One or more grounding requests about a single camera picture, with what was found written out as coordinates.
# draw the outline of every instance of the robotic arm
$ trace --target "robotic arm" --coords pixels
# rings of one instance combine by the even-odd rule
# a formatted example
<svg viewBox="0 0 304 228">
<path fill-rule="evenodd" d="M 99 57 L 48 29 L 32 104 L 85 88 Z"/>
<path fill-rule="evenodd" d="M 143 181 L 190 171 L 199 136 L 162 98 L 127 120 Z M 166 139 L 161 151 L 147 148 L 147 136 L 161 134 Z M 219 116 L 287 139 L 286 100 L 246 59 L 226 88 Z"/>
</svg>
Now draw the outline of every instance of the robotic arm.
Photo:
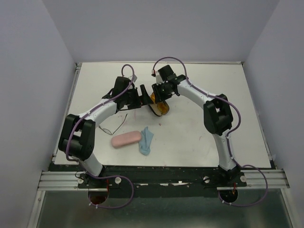
<svg viewBox="0 0 304 228">
<path fill-rule="evenodd" d="M 187 83 L 185 75 L 176 76 L 169 65 L 155 72 L 153 76 L 157 79 L 157 83 L 152 85 L 156 102 L 167 100 L 174 94 L 177 96 L 183 95 L 203 109 L 204 125 L 213 135 L 216 142 L 219 155 L 219 168 L 223 170 L 226 179 L 231 179 L 239 172 L 239 168 L 230 158 L 226 139 L 227 131 L 231 129 L 233 121 L 229 105 L 198 92 Z M 120 94 L 129 83 L 129 78 L 117 77 L 114 88 L 96 106 Z M 153 104 L 144 85 L 141 85 L 140 88 L 142 92 L 141 96 L 138 95 L 137 88 L 133 85 L 117 99 L 89 113 L 89 116 L 84 118 L 77 127 L 76 131 L 81 131 L 81 134 L 80 136 L 73 135 L 69 148 L 69 156 L 77 158 L 92 175 L 98 176 L 103 168 L 102 164 L 99 163 L 93 154 L 95 128 L 106 118 L 120 111 L 125 105 L 130 110 L 140 108 L 143 105 Z M 219 95 L 219 97 L 227 100 L 227 97 L 223 94 Z M 73 127 L 87 113 L 85 112 L 80 115 L 69 114 L 66 117 L 59 139 L 59 150 L 66 151 Z"/>
</svg>

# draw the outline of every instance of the white table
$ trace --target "white table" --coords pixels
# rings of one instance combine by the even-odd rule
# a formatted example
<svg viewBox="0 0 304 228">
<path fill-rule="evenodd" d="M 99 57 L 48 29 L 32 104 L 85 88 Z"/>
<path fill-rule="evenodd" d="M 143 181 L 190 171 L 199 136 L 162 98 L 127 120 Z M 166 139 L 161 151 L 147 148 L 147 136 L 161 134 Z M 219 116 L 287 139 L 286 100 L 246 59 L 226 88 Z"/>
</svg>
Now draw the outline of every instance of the white table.
<svg viewBox="0 0 304 228">
<path fill-rule="evenodd" d="M 68 113 L 79 114 L 97 104 L 113 86 L 125 63 L 83 63 Z M 153 63 L 130 63 L 138 79 L 136 86 L 145 84 L 150 95 L 155 78 L 151 76 Z M 156 70 L 166 65 L 160 63 Z M 170 63 L 173 71 L 183 74 L 178 63 Z M 215 94 L 225 94 L 240 110 L 241 127 L 232 133 L 235 157 L 240 164 L 270 168 L 265 143 L 251 100 L 241 65 L 186 64 L 190 80 L 197 86 Z M 126 67 L 125 75 L 131 75 Z M 203 124 L 203 110 L 185 97 L 173 96 L 167 100 L 170 111 L 162 117 L 155 116 L 144 106 L 140 109 L 121 111 L 106 119 L 101 126 L 114 131 L 128 113 L 125 123 L 115 135 L 141 131 L 146 126 L 154 133 L 151 153 L 144 156 L 138 144 L 114 149 L 109 136 L 96 129 L 94 153 L 104 165 L 134 166 L 218 166 L 219 158 L 212 135 Z M 237 124 L 236 112 L 231 108 Z M 55 164 L 71 164 L 63 152 L 58 151 Z"/>
</svg>

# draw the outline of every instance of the gray floor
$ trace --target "gray floor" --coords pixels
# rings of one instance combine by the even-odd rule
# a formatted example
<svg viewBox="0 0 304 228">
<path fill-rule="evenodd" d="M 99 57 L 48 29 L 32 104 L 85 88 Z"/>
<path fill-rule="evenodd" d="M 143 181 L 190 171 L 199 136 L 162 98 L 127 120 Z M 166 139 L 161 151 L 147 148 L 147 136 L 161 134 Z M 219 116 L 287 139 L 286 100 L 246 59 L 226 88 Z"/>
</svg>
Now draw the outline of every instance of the gray floor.
<svg viewBox="0 0 304 228">
<path fill-rule="evenodd" d="M 253 202 L 263 190 L 239 192 L 238 203 Z M 112 199 L 119 204 L 123 199 Z M 134 199 L 123 209 L 95 209 L 86 192 L 47 192 L 39 228 L 291 228 L 280 190 L 250 208 L 221 204 L 217 198 Z"/>
</svg>

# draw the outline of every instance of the white wall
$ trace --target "white wall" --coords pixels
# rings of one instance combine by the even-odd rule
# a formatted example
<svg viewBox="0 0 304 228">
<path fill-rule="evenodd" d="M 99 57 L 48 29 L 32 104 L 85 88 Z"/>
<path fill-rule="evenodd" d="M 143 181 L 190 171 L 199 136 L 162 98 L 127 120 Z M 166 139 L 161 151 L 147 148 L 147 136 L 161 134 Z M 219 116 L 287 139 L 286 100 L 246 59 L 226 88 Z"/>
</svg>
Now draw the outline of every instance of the white wall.
<svg viewBox="0 0 304 228">
<path fill-rule="evenodd" d="M 0 7 L 0 227 L 26 227 L 75 70 L 41 0 Z"/>
<path fill-rule="evenodd" d="M 278 0 L 43 0 L 76 61 L 244 61 Z"/>
<path fill-rule="evenodd" d="M 276 163 L 285 169 L 304 224 L 304 1 L 281 0 L 245 64 Z"/>
</svg>

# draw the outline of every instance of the purple cable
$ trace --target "purple cable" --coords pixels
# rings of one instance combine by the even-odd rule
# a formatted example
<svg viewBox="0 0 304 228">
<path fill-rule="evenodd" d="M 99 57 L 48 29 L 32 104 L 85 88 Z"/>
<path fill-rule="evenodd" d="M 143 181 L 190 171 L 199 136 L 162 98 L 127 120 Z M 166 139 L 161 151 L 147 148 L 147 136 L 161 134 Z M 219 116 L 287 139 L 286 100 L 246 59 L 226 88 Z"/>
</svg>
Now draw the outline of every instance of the purple cable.
<svg viewBox="0 0 304 228">
<path fill-rule="evenodd" d="M 178 59 L 178 58 L 176 58 L 176 57 L 163 57 L 163 58 L 160 58 L 159 60 L 157 60 L 157 61 L 154 63 L 154 66 L 153 66 L 153 71 L 154 71 L 154 72 L 155 72 L 155 66 L 156 66 L 156 64 L 157 64 L 159 61 L 161 61 L 161 60 L 163 60 L 163 59 L 166 59 L 166 58 L 175 59 L 175 60 L 179 61 L 179 62 L 182 64 L 182 66 L 183 66 L 183 68 L 184 68 L 184 71 L 185 71 L 186 81 L 188 82 L 188 84 L 190 85 L 190 87 L 193 87 L 195 90 L 199 91 L 200 93 L 204 94 L 205 96 L 208 96 L 208 97 L 211 97 L 211 98 L 218 99 L 218 100 L 220 100 L 220 101 L 222 101 L 222 102 L 227 103 L 228 105 L 230 105 L 230 106 L 232 106 L 232 107 L 234 108 L 234 110 L 237 112 L 238 123 L 237 123 L 237 125 L 236 125 L 235 128 L 232 128 L 232 129 L 231 129 L 230 131 L 228 131 L 227 134 L 226 134 L 227 146 L 228 146 L 229 155 L 230 155 L 232 161 L 233 161 L 237 166 L 239 166 L 239 167 L 241 167 L 241 168 L 248 167 L 248 166 L 251 167 L 251 168 L 254 168 L 254 169 L 258 170 L 258 171 L 262 174 L 262 176 L 264 177 L 264 179 L 265 179 L 265 184 L 266 184 L 265 194 L 264 194 L 264 196 L 263 196 L 260 200 L 258 200 L 258 201 L 255 202 L 255 203 L 246 204 L 246 205 L 230 204 L 230 203 L 228 203 L 228 202 L 225 202 L 225 201 L 220 197 L 220 195 L 218 194 L 218 195 L 219 195 L 219 199 L 220 199 L 223 203 L 228 204 L 228 205 L 231 205 L 231 206 L 235 206 L 235 207 L 250 207 L 250 206 L 254 206 L 254 205 L 260 203 L 261 201 L 263 201 L 263 200 L 265 199 L 265 197 L 266 197 L 266 195 L 267 195 L 267 193 L 268 193 L 268 182 L 267 182 L 266 176 L 265 176 L 265 174 L 264 174 L 259 168 L 255 167 L 255 166 L 253 166 L 253 165 L 243 165 L 243 166 L 241 166 L 241 165 L 235 160 L 235 158 L 233 157 L 233 154 L 232 154 L 232 151 L 231 151 L 231 147 L 230 147 L 229 138 L 228 138 L 228 136 L 229 136 L 232 132 L 234 132 L 237 128 L 240 127 L 240 125 L 241 125 L 241 120 L 242 120 L 242 119 L 241 119 L 241 113 L 239 112 L 239 110 L 237 109 L 237 107 L 235 107 L 234 104 L 232 104 L 231 102 L 229 102 L 229 101 L 227 101 L 227 100 L 225 100 L 225 99 L 223 99 L 223 98 L 221 98 L 221 97 L 218 97 L 218 96 L 208 95 L 206 92 L 202 91 L 201 89 L 199 89 L 199 88 L 197 88 L 195 85 L 193 85 L 193 84 L 190 82 L 189 78 L 188 78 L 187 69 L 186 69 L 185 64 L 184 64 L 180 59 Z"/>
<path fill-rule="evenodd" d="M 91 176 L 91 177 L 93 177 L 93 178 L 95 178 L 95 179 L 99 179 L 99 180 L 104 180 L 104 179 L 108 179 L 108 178 L 116 178 L 116 177 L 124 178 L 124 179 L 126 179 L 126 180 L 131 184 L 131 188 L 132 188 L 131 197 L 128 199 L 128 201 L 127 201 L 125 204 L 123 204 L 123 205 L 121 205 L 121 206 L 108 207 L 108 206 L 102 206 L 102 205 L 100 205 L 100 204 L 93 204 L 93 203 L 91 202 L 91 199 L 89 198 L 90 204 L 91 204 L 91 205 L 93 205 L 93 206 L 95 206 L 95 207 L 99 207 L 99 208 L 104 208 L 104 209 L 119 209 L 119 208 L 123 208 L 123 207 L 127 206 L 127 205 L 132 201 L 133 195 L 134 195 L 134 186 L 133 186 L 133 184 L 132 184 L 132 181 L 131 181 L 129 178 L 124 177 L 124 176 L 120 176 L 120 175 L 108 176 L 108 177 L 96 177 L 96 176 L 93 176 L 92 174 L 90 174 L 90 173 L 88 173 L 88 172 L 87 172 L 87 174 L 88 174 L 89 176 Z"/>
<path fill-rule="evenodd" d="M 105 104 L 107 104 L 107 103 L 109 103 L 109 102 L 111 102 L 111 101 L 113 101 L 113 100 L 119 98 L 119 97 L 120 97 L 121 95 L 123 95 L 123 94 L 130 88 L 130 86 L 132 85 L 132 83 L 133 83 L 133 81 L 134 81 L 134 79 L 135 79 L 135 72 L 134 72 L 133 67 L 132 67 L 130 64 L 125 64 L 125 65 L 123 65 L 123 68 L 122 68 L 122 75 L 123 75 L 123 69 L 124 69 L 126 66 L 130 67 L 131 70 L 132 70 L 132 79 L 131 79 L 129 85 L 128 85 L 120 94 L 118 94 L 117 96 L 115 96 L 115 97 L 113 97 L 113 98 L 111 98 L 111 99 L 105 101 L 104 103 L 101 103 L 101 104 L 95 106 L 94 108 L 92 108 L 88 113 L 86 113 L 84 116 L 82 116 L 82 117 L 76 122 L 75 126 L 73 127 L 73 129 L 72 129 L 72 131 L 71 131 L 71 134 L 70 134 L 70 136 L 69 136 L 69 139 L 68 139 L 67 145 L 66 145 L 66 159 L 67 159 L 68 161 L 72 161 L 72 162 L 77 162 L 77 161 L 78 161 L 78 160 L 76 160 L 76 159 L 70 159 L 70 158 L 68 157 L 68 155 L 69 155 L 69 149 L 70 149 L 70 144 L 71 144 L 73 135 L 74 135 L 74 133 L 75 133 L 75 131 L 76 131 L 78 125 L 81 123 L 81 121 L 82 121 L 83 119 L 85 119 L 86 117 L 88 117 L 88 116 L 89 116 L 89 113 L 95 111 L 97 108 L 99 108 L 99 107 L 101 107 L 101 106 L 103 106 L 103 105 L 105 105 Z M 131 200 L 133 199 L 133 195 L 134 195 L 133 184 L 132 184 L 132 182 L 130 181 L 130 179 L 128 179 L 127 177 L 124 177 L 124 176 L 96 177 L 96 176 L 90 174 L 89 172 L 87 172 L 87 174 L 90 175 L 90 176 L 93 177 L 93 178 L 101 179 L 101 180 L 103 180 L 103 179 L 108 179 L 108 178 L 112 178 L 112 177 L 121 177 L 121 178 L 124 178 L 124 179 L 126 179 L 127 181 L 129 181 L 130 184 L 131 184 L 131 187 L 132 187 L 132 194 L 131 194 L 131 197 L 129 198 L 129 200 L 127 201 L 127 203 L 125 203 L 125 204 L 123 204 L 123 205 L 121 205 L 121 206 L 119 206 L 119 207 L 104 207 L 104 206 L 99 206 L 99 205 L 97 205 L 98 207 L 100 207 L 100 208 L 107 208 L 107 209 L 118 209 L 118 208 L 122 208 L 122 207 L 126 206 L 126 205 L 129 204 L 129 203 L 131 202 Z"/>
</svg>

